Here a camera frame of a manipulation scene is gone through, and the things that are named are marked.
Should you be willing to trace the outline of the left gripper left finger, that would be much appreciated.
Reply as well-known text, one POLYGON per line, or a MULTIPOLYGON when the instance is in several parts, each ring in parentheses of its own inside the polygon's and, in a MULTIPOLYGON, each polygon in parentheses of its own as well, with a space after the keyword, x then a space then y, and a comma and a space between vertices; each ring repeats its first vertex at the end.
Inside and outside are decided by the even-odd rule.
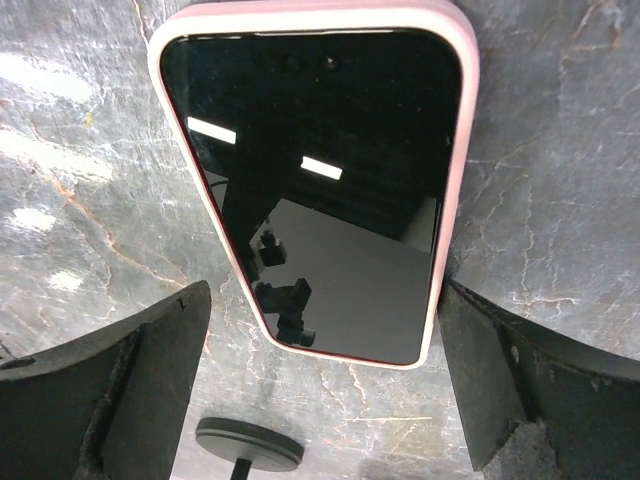
POLYGON ((210 314, 201 280, 2 363, 2 478, 169 478, 210 314))

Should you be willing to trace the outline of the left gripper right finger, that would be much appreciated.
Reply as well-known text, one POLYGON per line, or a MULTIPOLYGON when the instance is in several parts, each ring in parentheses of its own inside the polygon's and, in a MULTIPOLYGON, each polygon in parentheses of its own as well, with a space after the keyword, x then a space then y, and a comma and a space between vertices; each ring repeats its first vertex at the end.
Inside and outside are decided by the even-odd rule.
POLYGON ((638 478, 638 361, 453 280, 438 320, 474 470, 491 479, 638 478))

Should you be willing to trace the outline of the black phone stand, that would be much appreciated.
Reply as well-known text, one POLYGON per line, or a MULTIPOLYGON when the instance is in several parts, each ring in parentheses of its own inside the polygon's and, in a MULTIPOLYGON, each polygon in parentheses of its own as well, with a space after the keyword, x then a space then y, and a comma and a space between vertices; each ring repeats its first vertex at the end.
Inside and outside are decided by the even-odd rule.
POLYGON ((303 445, 252 423, 221 417, 202 418, 195 439, 211 455, 234 464, 231 479, 247 479, 252 469, 291 472, 302 463, 303 445))

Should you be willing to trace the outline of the phone with pink case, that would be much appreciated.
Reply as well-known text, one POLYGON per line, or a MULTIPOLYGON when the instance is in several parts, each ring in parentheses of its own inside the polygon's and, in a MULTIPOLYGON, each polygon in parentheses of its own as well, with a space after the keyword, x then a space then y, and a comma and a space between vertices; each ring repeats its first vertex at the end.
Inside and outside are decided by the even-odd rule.
POLYGON ((408 370, 429 350, 476 106, 450 1, 226 1, 166 20, 149 74, 263 334, 408 370))

